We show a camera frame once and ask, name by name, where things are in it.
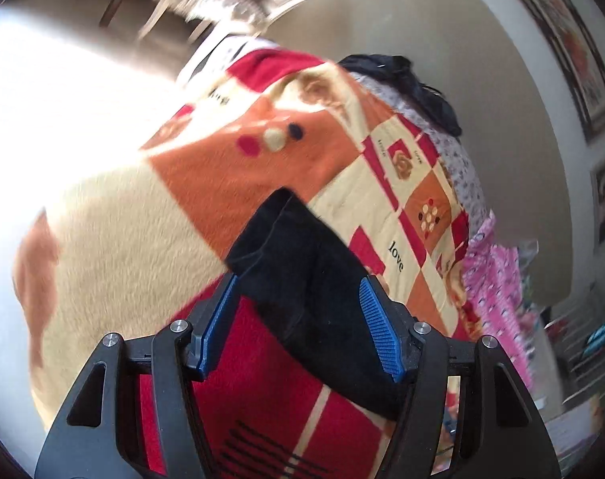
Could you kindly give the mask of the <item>black pants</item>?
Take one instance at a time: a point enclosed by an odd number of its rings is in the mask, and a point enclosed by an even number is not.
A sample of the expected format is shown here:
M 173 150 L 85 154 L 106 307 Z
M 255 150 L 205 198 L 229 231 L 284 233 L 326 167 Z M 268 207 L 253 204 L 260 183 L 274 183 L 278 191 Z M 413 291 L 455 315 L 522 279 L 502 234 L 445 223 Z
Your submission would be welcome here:
M 280 188 L 260 204 L 225 264 L 304 369 L 358 406 L 399 418 L 407 388 L 383 371 L 360 306 L 368 273 L 294 192 Z

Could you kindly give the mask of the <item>pink penguin print quilt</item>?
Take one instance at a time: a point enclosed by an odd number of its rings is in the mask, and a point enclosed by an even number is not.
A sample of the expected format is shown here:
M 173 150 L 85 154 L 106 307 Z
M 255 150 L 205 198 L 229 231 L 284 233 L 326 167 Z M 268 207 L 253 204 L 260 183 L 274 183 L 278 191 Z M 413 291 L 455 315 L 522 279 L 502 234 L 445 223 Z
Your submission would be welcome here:
M 488 212 L 469 240 L 462 260 L 462 281 L 482 335 L 492 335 L 505 349 L 524 385 L 533 386 L 529 357 L 516 310 L 522 303 L 519 253 L 495 241 L 496 217 Z

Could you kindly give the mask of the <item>orange red patterned blanket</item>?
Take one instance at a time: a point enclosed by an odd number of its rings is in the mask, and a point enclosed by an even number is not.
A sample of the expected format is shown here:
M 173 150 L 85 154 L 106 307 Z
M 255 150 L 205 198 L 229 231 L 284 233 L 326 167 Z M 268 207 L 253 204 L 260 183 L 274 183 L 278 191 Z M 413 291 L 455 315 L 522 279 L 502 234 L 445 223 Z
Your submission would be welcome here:
M 99 337 L 155 334 L 214 291 L 234 241 L 281 187 L 419 319 L 477 337 L 462 285 L 468 214 L 429 136 L 310 54 L 267 47 L 214 70 L 139 152 L 48 203 L 18 249 L 45 431 Z M 194 384 L 223 478 L 375 476 L 390 420 L 307 372 L 246 299 L 228 341 Z

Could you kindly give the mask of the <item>white floral bed sheet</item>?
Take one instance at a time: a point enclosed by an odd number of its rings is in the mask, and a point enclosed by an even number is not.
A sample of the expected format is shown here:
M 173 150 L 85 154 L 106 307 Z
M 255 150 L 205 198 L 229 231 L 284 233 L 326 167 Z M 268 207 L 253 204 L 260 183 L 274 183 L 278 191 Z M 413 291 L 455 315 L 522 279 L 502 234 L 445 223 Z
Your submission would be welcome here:
M 371 76 L 354 73 L 354 71 L 351 71 L 350 75 L 366 90 L 413 122 L 429 136 L 442 159 L 456 197 L 468 214 L 469 237 L 476 236 L 483 222 L 488 218 L 488 206 L 477 170 L 459 139 L 446 133 L 427 116 L 427 113 L 413 99 L 392 88 L 390 84 L 376 81 Z

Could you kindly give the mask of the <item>black garment on bed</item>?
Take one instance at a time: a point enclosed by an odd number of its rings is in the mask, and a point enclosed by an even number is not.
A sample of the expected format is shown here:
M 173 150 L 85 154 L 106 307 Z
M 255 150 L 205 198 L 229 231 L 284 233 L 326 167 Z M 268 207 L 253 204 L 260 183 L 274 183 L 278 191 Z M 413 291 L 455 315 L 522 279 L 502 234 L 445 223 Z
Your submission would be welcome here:
M 448 135 L 455 139 L 462 136 L 454 108 L 442 92 L 417 78 L 408 58 L 401 55 L 351 54 L 342 58 L 339 65 L 349 73 L 358 73 L 389 85 L 417 104 Z

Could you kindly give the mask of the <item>framed wall picture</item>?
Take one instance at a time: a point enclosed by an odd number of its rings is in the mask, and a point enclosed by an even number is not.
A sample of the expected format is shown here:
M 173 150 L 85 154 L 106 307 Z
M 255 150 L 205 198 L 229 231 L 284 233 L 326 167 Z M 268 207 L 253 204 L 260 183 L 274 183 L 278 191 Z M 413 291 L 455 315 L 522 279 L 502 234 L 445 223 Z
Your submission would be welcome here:
M 564 75 L 585 140 L 605 131 L 605 63 L 571 0 L 520 0 Z

